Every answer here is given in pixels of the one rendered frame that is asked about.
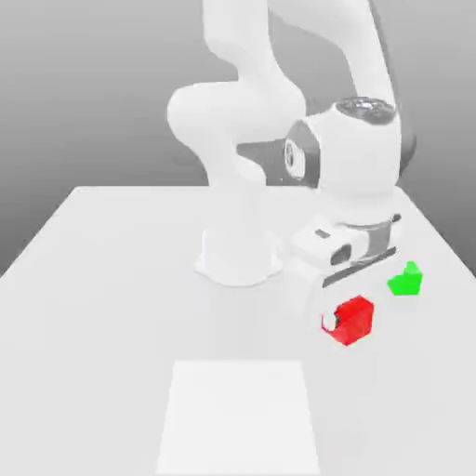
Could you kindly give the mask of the small green cube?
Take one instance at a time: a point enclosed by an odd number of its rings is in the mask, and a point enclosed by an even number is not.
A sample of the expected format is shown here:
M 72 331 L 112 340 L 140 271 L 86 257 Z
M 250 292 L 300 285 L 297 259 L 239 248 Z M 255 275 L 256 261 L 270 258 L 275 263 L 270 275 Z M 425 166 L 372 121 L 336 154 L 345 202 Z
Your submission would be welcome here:
M 387 281 L 394 296 L 416 296 L 420 292 L 423 273 L 414 261 L 407 261 L 401 274 Z

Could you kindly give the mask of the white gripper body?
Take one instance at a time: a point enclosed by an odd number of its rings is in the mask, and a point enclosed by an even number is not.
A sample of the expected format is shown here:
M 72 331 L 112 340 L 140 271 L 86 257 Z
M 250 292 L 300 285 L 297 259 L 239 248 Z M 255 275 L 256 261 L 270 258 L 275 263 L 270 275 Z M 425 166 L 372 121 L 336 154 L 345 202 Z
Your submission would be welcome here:
M 375 297 L 383 293 L 386 287 L 384 261 L 392 256 L 399 256 L 398 246 L 366 262 L 344 263 L 335 269 L 325 270 L 324 277 L 313 287 L 310 298 L 320 295 L 352 298 L 358 294 Z

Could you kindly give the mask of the small red cube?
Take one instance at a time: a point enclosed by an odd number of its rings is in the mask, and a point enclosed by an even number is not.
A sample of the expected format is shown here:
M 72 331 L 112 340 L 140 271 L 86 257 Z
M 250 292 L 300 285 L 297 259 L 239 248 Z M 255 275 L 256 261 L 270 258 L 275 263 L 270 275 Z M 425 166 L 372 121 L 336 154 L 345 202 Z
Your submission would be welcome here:
M 362 295 L 337 305 L 337 327 L 325 333 L 344 346 L 349 346 L 372 330 L 375 305 Z

